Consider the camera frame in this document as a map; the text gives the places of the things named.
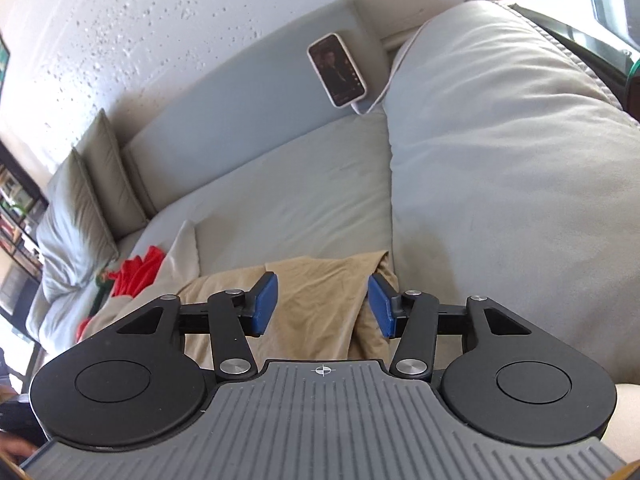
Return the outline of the person's right hand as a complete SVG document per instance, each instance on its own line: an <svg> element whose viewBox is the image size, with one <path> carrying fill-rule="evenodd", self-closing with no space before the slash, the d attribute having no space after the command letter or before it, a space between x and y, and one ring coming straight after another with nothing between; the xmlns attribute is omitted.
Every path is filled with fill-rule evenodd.
<svg viewBox="0 0 640 480"><path fill-rule="evenodd" d="M27 440L5 431L0 432L0 452L14 464L24 462L37 451L38 448Z"/></svg>

